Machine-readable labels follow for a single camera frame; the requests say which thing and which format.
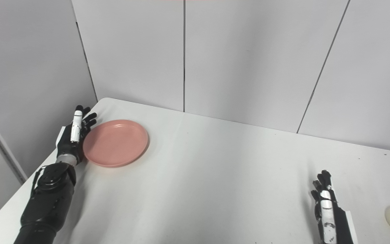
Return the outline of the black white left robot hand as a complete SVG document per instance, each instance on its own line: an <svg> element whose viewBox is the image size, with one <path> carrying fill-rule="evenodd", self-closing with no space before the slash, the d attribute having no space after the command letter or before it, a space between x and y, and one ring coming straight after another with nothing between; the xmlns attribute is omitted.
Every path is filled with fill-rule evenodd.
<svg viewBox="0 0 390 244"><path fill-rule="evenodd" d="M56 162L76 166L84 159L83 143L85 137L96 124L96 113L90 107L77 105L72 122L61 128L56 140Z"/></svg>

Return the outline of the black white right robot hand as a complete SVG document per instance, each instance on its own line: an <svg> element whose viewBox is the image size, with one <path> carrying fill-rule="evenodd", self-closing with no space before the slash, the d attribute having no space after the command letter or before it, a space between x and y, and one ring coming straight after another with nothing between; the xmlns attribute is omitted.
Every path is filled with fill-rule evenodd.
<svg viewBox="0 0 390 244"><path fill-rule="evenodd" d="M331 174L322 170L312 182L311 195L321 244L357 244L352 215L338 205Z"/></svg>

